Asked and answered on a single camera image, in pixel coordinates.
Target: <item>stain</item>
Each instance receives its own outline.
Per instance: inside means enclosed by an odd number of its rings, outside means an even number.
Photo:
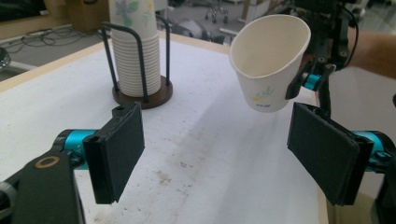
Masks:
[[[189,197],[189,191],[186,189],[177,189],[177,192],[180,192],[181,194],[183,194],[186,197]]]
[[[193,167],[194,167],[194,166],[192,166],[192,165],[187,165],[187,163],[185,163],[185,162],[183,162],[183,161],[180,162],[180,166],[182,166],[182,167],[187,167],[187,166],[189,166],[190,168],[193,168]]]
[[[157,176],[160,178],[161,185],[167,186],[172,181],[172,178],[170,178],[168,174],[165,174],[162,171],[158,171]]]

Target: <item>gray floor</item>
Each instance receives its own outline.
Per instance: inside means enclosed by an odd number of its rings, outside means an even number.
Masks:
[[[231,2],[223,2],[223,8],[229,11],[228,22],[224,24],[222,17],[216,23],[210,19],[205,19],[206,6],[193,6],[189,3],[181,7],[174,7],[168,11],[168,18],[172,23],[179,23],[183,20],[194,20],[200,24],[211,36],[225,36],[225,44],[229,44],[232,38],[219,31],[225,28],[233,31],[240,31],[244,23],[238,21],[241,17],[243,3],[235,5]],[[362,30],[388,33],[396,35],[396,6],[387,4],[374,4],[370,9],[366,9],[366,14],[360,23]],[[85,49],[91,45],[101,42],[101,36],[84,35],[73,31],[70,26],[50,30],[47,33],[26,35],[23,39],[17,38],[11,42],[0,42],[0,47],[7,49],[11,59],[15,62],[40,66],[60,59],[73,52]]]

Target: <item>cup rim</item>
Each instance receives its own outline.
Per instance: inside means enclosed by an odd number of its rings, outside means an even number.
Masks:
[[[118,45],[113,45],[113,50],[114,52],[117,53],[138,53],[139,49],[138,47],[136,48],[131,48],[131,47],[122,47]],[[143,53],[151,53],[153,51],[159,51],[160,50],[160,45],[149,45],[149,46],[143,46],[142,48]]]
[[[305,40],[302,49],[294,56],[294,58],[293,58],[290,62],[286,63],[284,66],[282,66],[281,68],[279,68],[279,69],[276,70],[275,72],[273,72],[273,73],[271,73],[271,74],[259,76],[259,77],[249,77],[249,76],[246,76],[246,75],[235,65],[235,63],[233,62],[233,46],[234,46],[234,43],[238,40],[238,38],[240,38],[240,35],[237,35],[237,36],[233,39],[233,43],[232,43],[231,46],[230,46],[230,53],[229,53],[230,57],[229,57],[229,59],[230,59],[231,65],[233,66],[233,69],[236,70],[237,73],[240,74],[241,76],[247,77],[247,78],[250,78],[250,79],[258,79],[258,78],[263,78],[263,77],[271,77],[271,76],[275,75],[278,71],[280,71],[280,70],[284,69],[285,67],[289,66],[289,65],[291,64],[291,62],[294,62],[294,60],[295,60],[297,57],[300,56],[300,54],[302,53],[302,51],[305,51],[306,48],[308,47],[308,44],[309,44],[309,41],[310,41],[310,38],[311,38],[311,30],[310,30],[309,26],[308,26],[308,25],[305,23],[305,21],[303,21],[302,19],[300,19],[300,18],[298,18],[298,17],[295,17],[295,16],[291,16],[291,15],[276,14],[276,15],[269,15],[269,16],[261,17],[261,18],[255,20],[255,21],[252,21],[252,22],[249,23],[247,26],[245,26],[245,27],[239,32],[239,34],[242,34],[242,33],[245,32],[246,30],[251,29],[252,26],[256,25],[257,23],[262,22],[262,21],[265,21],[265,20],[270,20],[270,19],[272,19],[273,17],[278,17],[278,18],[281,18],[281,17],[283,17],[283,18],[289,18],[289,19],[292,19],[292,20],[296,20],[296,21],[300,21],[300,22],[301,22],[301,25],[302,25],[302,26],[306,29],[306,31],[307,31],[307,39]]]
[[[143,95],[143,88],[142,89],[134,88],[134,87],[131,87],[125,83],[120,83],[120,88],[121,88],[121,91],[128,91],[129,93],[131,93],[133,95],[135,95],[135,94]],[[160,88],[161,88],[161,81],[156,83],[155,85],[149,87],[148,94],[153,94],[153,93],[157,92]]]
[[[140,77],[134,77],[134,80],[131,80],[129,78],[130,77],[125,78],[123,81],[126,82],[126,83],[130,83],[130,84],[131,83],[142,83],[142,79]],[[146,82],[150,82],[151,83],[152,81],[156,81],[157,78],[159,78],[158,74],[156,74],[156,75],[154,75],[152,77],[146,77]]]
[[[114,54],[114,58],[118,63],[127,63],[130,65],[140,65],[139,56],[132,56],[132,55],[124,55],[124,54]],[[150,54],[143,54],[144,65],[158,63],[160,61],[159,52],[158,53],[150,53]]]
[[[114,55],[116,55],[116,54],[117,54],[117,56],[122,56],[126,59],[135,59],[135,58],[138,59],[139,58],[138,50],[123,51],[123,50],[116,49],[116,50],[114,50]],[[156,49],[156,48],[148,49],[146,51],[143,50],[144,57],[146,57],[146,56],[151,57],[153,55],[159,55],[159,54],[160,54],[160,50]]]
[[[160,46],[159,39],[153,39],[150,42],[142,42],[142,48],[151,47],[151,46]],[[127,49],[137,49],[136,43],[120,43],[113,41],[113,47],[127,48]]]
[[[156,87],[161,82],[161,80],[160,81],[159,80],[154,80],[154,81],[151,81],[150,83],[146,83],[146,87],[148,89]],[[143,89],[143,85],[142,85],[141,81],[128,82],[128,81],[123,80],[120,83],[122,85],[124,85],[124,86],[128,86],[128,87],[131,87],[131,88],[134,88],[134,89],[139,89],[139,90]]]
[[[143,31],[143,33],[139,32],[137,30],[134,30],[134,31],[139,35],[139,37],[142,41],[151,39],[154,36],[159,34],[157,27],[148,28],[148,30]],[[116,38],[118,38],[119,40],[122,40],[122,41],[135,41],[135,38],[133,38],[133,36],[131,34],[128,34],[126,32],[119,31],[119,30],[112,30],[111,36],[116,36]]]
[[[153,41],[151,43],[147,43],[147,45],[142,45],[142,49],[152,49],[154,47],[159,47],[160,43],[159,41]],[[113,48],[116,49],[129,49],[129,50],[138,50],[138,46],[135,44],[120,44],[120,43],[113,43]]]
[[[124,66],[129,66],[129,67],[135,67],[135,66],[140,67],[140,61],[138,58],[136,58],[136,60],[133,60],[133,61],[129,61],[129,60],[124,61],[124,60],[120,60],[118,57],[116,57],[116,64],[117,63],[124,65]],[[160,59],[155,58],[155,55],[152,57],[144,57],[145,67],[152,66],[155,63],[160,63]]]
[[[117,67],[117,72],[119,72],[119,69],[121,70],[121,72],[128,72],[130,74],[140,74],[140,67],[138,67],[136,70],[125,67],[125,66],[118,66]],[[154,73],[156,73],[157,71],[160,71],[161,73],[161,69],[159,65],[155,65],[154,67],[150,67],[149,69],[146,68],[145,74],[146,77],[148,76],[152,76]]]
[[[143,43],[147,43],[150,41],[153,41],[156,38],[160,38],[160,32],[156,32],[156,34],[154,36],[148,37],[148,38],[144,38],[144,39],[140,39]],[[117,42],[121,42],[123,44],[136,44],[136,39],[133,38],[133,36],[131,35],[131,39],[130,38],[122,38],[116,35],[112,35],[111,36],[111,40],[117,40]]]

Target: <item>black cable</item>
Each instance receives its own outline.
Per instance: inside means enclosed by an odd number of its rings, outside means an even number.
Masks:
[[[18,41],[12,40],[7,43],[3,43],[1,45],[2,48],[7,49],[8,53],[18,53],[20,52],[25,46],[32,47],[32,48],[40,48],[45,46],[52,46],[52,47],[62,47],[74,44],[78,42],[83,37],[93,36],[93,35],[85,35],[78,31],[73,30],[72,28],[60,28],[56,30],[48,29],[48,30],[39,30],[36,32],[31,32],[24,35]],[[60,44],[59,40],[66,40],[75,38],[67,43]],[[14,48],[19,46],[16,50],[9,50],[10,48]]]
[[[350,61],[353,58],[353,55],[355,54],[355,50],[356,47],[358,46],[358,41],[359,41],[359,25],[358,25],[358,21],[356,20],[355,16],[353,15],[353,13],[351,11],[349,11],[348,9],[346,9],[345,7],[343,7],[343,10],[345,12],[347,12],[349,14],[349,16],[352,18],[353,22],[355,23],[355,43],[353,44],[353,48],[352,51],[350,51],[350,55],[349,58],[347,59],[346,63],[344,64],[344,67],[347,67],[350,64]]]
[[[278,14],[278,13],[281,12],[281,11],[279,11],[279,12],[274,12],[274,9],[276,9],[276,8],[279,7],[279,6],[288,6],[288,5],[290,5],[290,3],[291,3],[290,0],[286,0],[286,1],[276,1],[276,4],[275,4],[273,7],[268,8],[268,10],[264,13],[263,16],[268,16],[268,15],[270,15],[270,13],[272,13],[272,14]]]

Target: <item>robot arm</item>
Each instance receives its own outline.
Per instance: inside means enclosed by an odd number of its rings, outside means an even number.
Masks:
[[[61,132],[48,152],[0,182],[0,223],[85,223],[73,173],[84,165],[96,203],[118,201],[145,146],[140,104],[112,114],[100,130]]]
[[[347,66],[353,57],[354,49],[352,51],[348,49],[349,24],[353,24],[356,32],[359,32],[353,14],[344,7],[345,3],[355,2],[355,0],[294,1],[291,14],[304,20],[311,30],[312,37],[306,53],[312,54],[313,59],[304,65],[290,83],[286,99],[296,97],[301,86],[311,91],[319,91],[321,106],[330,114],[330,99],[326,94],[328,77],[332,72]]]

